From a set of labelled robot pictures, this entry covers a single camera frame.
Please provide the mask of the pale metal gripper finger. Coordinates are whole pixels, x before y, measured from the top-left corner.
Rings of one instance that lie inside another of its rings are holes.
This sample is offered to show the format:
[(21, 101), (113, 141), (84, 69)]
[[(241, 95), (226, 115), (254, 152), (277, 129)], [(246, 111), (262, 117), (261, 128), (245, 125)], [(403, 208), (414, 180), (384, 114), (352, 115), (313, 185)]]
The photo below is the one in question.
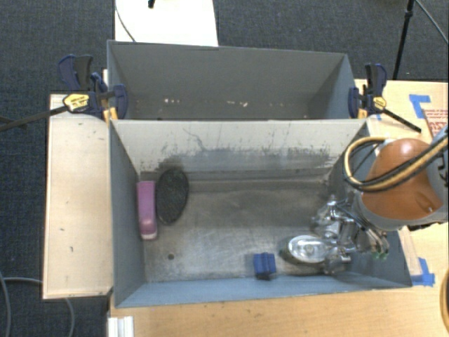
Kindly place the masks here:
[(311, 218), (311, 230), (321, 238), (338, 238), (342, 222), (342, 212), (335, 195)]
[(330, 254), (326, 256), (323, 264), (323, 272), (326, 275), (336, 275), (344, 272), (346, 265), (350, 264), (351, 257), (342, 254)]

